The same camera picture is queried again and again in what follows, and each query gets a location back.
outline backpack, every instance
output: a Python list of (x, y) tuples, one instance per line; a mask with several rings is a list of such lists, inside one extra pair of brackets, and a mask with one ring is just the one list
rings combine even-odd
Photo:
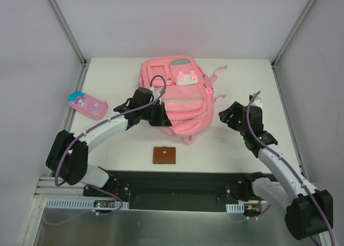
[[(155, 75), (161, 75), (166, 80), (166, 93), (161, 100), (172, 126), (163, 127), (165, 132), (183, 137), (186, 144), (192, 144), (196, 133), (211, 124), (216, 99), (225, 97), (220, 95), (214, 98), (213, 94), (212, 83), (220, 69), (227, 69), (227, 66), (218, 68), (208, 77), (189, 56), (153, 58), (142, 64), (139, 86), (150, 88)], [(156, 78), (152, 85), (155, 89), (161, 88), (163, 81)]]

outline white table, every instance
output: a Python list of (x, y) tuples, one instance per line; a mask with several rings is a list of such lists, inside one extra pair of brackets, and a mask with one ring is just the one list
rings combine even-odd
[[(143, 58), (92, 58), (83, 91), (106, 100), (109, 112), (132, 97)], [(90, 155), (89, 163), (108, 170), (169, 171), (169, 172), (256, 172), (270, 173), (248, 151), (239, 132), (220, 122), (217, 113), (234, 101), (247, 105), (248, 96), (261, 90), (263, 123), (282, 146), (292, 166), (299, 171), (295, 150), (280, 101), (275, 78), (268, 60), (196, 59), (208, 74), (223, 65), (227, 70), (218, 74), (214, 95), (227, 94), (218, 99), (211, 126), (201, 132), (196, 142), (188, 146), (181, 138), (173, 137), (160, 127), (145, 121), (118, 134), (98, 146)], [(80, 113), (75, 114), (71, 130), (77, 131), (95, 124)], [(153, 148), (176, 147), (176, 164), (153, 164)]]

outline metal frame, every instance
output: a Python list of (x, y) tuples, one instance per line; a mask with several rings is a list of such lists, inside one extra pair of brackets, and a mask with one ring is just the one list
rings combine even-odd
[[(68, 25), (66, 19), (64, 18), (63, 14), (62, 14), (61, 9), (59, 8), (57, 1), (56, 0), (47, 0), (47, 1), (48, 1), (49, 5), (51, 6), (53, 13), (56, 16), (56, 18), (57, 18), (57, 20), (61, 26), (61, 29), (63, 30), (64, 34), (66, 35), (67, 40), (69, 41), (70, 45), (72, 46), (74, 53), (76, 54), (78, 60), (80, 61), (80, 63), (83, 66), (82, 71), (81, 71), (81, 73), (78, 77), (78, 80), (77, 80), (77, 85), (75, 87), (75, 90), (81, 90), (82, 86), (84, 84), (86, 75), (87, 75), (90, 61), (85, 59), (77, 41), (75, 40), (75, 37), (74, 37), (72, 31), (69, 28), (69, 25)], [(293, 131), (293, 128), (292, 128), (291, 123), (290, 123), (288, 108), (286, 107), (285, 98), (283, 96), (283, 91), (281, 89), (275, 68), (278, 65), (278, 63), (280, 62), (280, 60), (283, 57), (287, 48), (291, 45), (295, 35), (297, 34), (302, 23), (304, 22), (304, 20), (308, 16), (309, 12), (313, 8), (316, 1), (317, 0), (309, 0), (307, 2), (307, 4), (305, 5), (305, 8), (302, 10), (296, 23), (293, 25), (293, 27), (292, 27), (290, 33), (288, 34), (286, 40), (283, 42), (283, 45), (282, 45), (281, 49), (279, 50), (276, 58), (273, 60), (273, 62), (271, 64), (271, 67), (272, 67), (273, 72), (274, 72), (275, 80), (276, 80), (276, 85), (277, 85), (277, 88), (278, 88), (278, 91), (279, 91), (279, 94), (281, 97), (283, 110), (285, 112), (286, 120), (287, 120), (288, 127), (290, 130), (292, 142), (293, 142), (295, 151), (297, 152), (298, 161), (299, 161), (301, 171), (303, 171), (302, 161), (300, 159), (300, 154), (299, 154), (299, 150), (298, 150), (298, 147), (296, 144), (294, 131)], [(75, 115), (75, 110), (70, 109), (67, 113), (66, 118), (65, 118), (63, 127), (68, 131), (70, 130), (71, 125), (73, 123), (74, 115)], [(83, 184), (76, 184), (73, 187), (69, 186), (69, 185), (63, 185), (62, 187), (55, 187), (53, 180), (54, 180), (54, 178), (52, 178), (52, 177), (41, 177), (39, 179), (38, 186), (37, 186), (37, 189), (35, 191), (27, 219), (25, 221), (24, 229), (23, 229), (21, 236), (19, 238), (19, 241), (18, 241), (18, 245), (32, 246), (34, 244), (34, 240), (36, 238), (36, 235), (38, 234), (38, 229), (39, 229), (39, 224), (41, 221), (42, 213), (43, 213), (43, 210), (44, 210), (44, 207), (45, 207), (45, 204), (47, 202), (48, 197), (50, 197), (50, 198), (70, 198), (70, 199), (72, 199), (72, 198), (73, 199), (84, 198), (84, 196), (82, 196), (82, 192), (83, 192), (83, 188), (84, 188)], [(329, 242), (328, 238), (329, 238), (329, 236), (327, 233), (326, 234), (324, 234), (324, 233), (320, 234), (320, 239), (321, 239), (321, 242), (323, 245), (330, 245), (328, 243)]]

